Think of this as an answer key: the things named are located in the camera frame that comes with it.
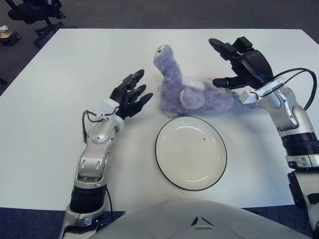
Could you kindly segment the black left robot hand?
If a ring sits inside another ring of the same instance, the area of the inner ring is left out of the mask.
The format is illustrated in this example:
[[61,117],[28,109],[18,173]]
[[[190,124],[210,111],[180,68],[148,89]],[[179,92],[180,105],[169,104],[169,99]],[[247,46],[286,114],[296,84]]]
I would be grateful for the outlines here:
[[142,110],[143,106],[154,95],[153,93],[148,93],[138,99],[147,87],[146,84],[144,84],[136,88],[137,83],[142,79],[144,74],[144,69],[140,69],[137,72],[130,74],[112,91],[110,95],[110,99],[119,104],[116,115],[123,120],[127,117],[131,118],[138,114]]

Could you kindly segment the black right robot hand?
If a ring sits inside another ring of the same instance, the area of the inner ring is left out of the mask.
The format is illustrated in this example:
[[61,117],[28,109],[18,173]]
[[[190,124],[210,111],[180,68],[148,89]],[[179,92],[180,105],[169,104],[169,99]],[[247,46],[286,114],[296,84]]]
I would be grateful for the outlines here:
[[233,44],[210,38],[209,44],[220,56],[231,64],[236,77],[216,78],[214,86],[226,89],[239,89],[249,86],[258,89],[272,81],[274,75],[264,55],[253,48],[246,37],[239,37]]

